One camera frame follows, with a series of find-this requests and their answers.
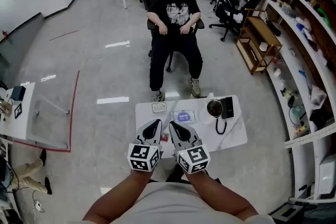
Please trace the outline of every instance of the black t-shirt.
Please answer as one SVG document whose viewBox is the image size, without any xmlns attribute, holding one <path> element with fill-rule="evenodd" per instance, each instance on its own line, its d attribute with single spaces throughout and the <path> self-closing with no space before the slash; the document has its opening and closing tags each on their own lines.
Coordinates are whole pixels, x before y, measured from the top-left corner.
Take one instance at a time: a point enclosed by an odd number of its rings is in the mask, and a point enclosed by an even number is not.
<svg viewBox="0 0 336 224">
<path fill-rule="evenodd" d="M 154 12 L 168 29 L 177 30 L 199 12 L 196 0 L 154 0 L 148 12 Z"/>
</svg>

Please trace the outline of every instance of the person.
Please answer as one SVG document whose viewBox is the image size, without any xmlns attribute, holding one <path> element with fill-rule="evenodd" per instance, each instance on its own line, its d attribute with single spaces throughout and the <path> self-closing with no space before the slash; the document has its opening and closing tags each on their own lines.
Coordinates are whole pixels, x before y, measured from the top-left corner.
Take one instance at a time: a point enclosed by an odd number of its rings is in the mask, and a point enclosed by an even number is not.
<svg viewBox="0 0 336 224">
<path fill-rule="evenodd" d="M 150 66 L 152 101 L 164 101 L 165 94 L 160 89 L 163 84 L 164 65 L 172 50 L 182 53 L 188 61 L 191 92 L 193 96 L 200 97 L 198 78 L 203 60 L 192 30 L 192 26 L 201 17 L 196 0 L 154 0 L 147 17 L 156 24 Z"/>
<path fill-rule="evenodd" d="M 40 158 L 34 163 L 26 163 L 14 168 L 14 172 L 11 173 L 9 168 L 6 167 L 5 180 L 1 182 L 2 188 L 6 188 L 8 191 L 16 191 L 22 188 L 31 188 L 38 190 L 45 194 L 53 194 L 50 187 L 49 178 L 45 178 L 45 184 L 33 180 L 29 175 L 39 171 L 42 166 L 46 165 L 47 152 L 42 150 Z"/>
<path fill-rule="evenodd" d="M 274 223 L 204 171 L 185 173 L 191 185 L 176 183 L 183 182 L 183 172 L 177 165 L 168 182 L 148 184 L 152 173 L 134 170 L 99 198 L 80 223 Z"/>
</svg>

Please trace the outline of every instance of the purple label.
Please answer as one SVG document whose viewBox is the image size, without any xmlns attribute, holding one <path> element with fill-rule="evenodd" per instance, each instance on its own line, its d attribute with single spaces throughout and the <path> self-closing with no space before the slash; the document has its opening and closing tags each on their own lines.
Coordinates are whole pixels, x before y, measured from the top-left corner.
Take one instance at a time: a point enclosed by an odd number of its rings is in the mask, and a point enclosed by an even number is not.
<svg viewBox="0 0 336 224">
<path fill-rule="evenodd" d="M 177 117 L 178 121 L 189 121 L 190 120 L 190 115 L 186 112 L 181 112 L 178 117 Z"/>
</svg>

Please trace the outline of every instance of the leg of person in khaki pants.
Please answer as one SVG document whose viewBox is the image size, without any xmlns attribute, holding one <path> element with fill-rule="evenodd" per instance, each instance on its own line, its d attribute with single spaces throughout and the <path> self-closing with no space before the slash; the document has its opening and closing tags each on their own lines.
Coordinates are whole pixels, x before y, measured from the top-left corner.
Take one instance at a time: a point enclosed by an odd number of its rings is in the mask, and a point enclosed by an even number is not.
<svg viewBox="0 0 336 224">
<path fill-rule="evenodd" d="M 34 163 L 32 164 L 26 163 L 24 165 L 20 165 L 14 168 L 17 178 L 15 177 L 13 178 L 10 188 L 16 189 L 19 184 L 19 188 L 29 187 L 33 190 L 38 190 L 42 193 L 52 194 L 53 192 L 51 191 L 50 181 L 48 177 L 45 178 L 45 186 L 29 177 L 29 175 L 39 171 L 42 166 L 45 166 L 46 158 L 47 158 L 46 150 L 42 150 L 40 158 Z"/>
</svg>

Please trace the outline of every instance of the white t-shirt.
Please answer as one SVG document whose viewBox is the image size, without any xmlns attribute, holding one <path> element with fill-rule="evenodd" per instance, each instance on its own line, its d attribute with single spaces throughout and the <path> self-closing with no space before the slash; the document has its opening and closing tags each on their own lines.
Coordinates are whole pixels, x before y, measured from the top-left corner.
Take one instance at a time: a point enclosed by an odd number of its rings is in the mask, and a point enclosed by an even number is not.
<svg viewBox="0 0 336 224">
<path fill-rule="evenodd" d="M 274 224 L 274 221 L 268 215 L 257 215 L 241 221 L 230 214 L 212 209 L 191 185 L 152 182 L 146 186 L 133 207 L 113 223 Z"/>
</svg>

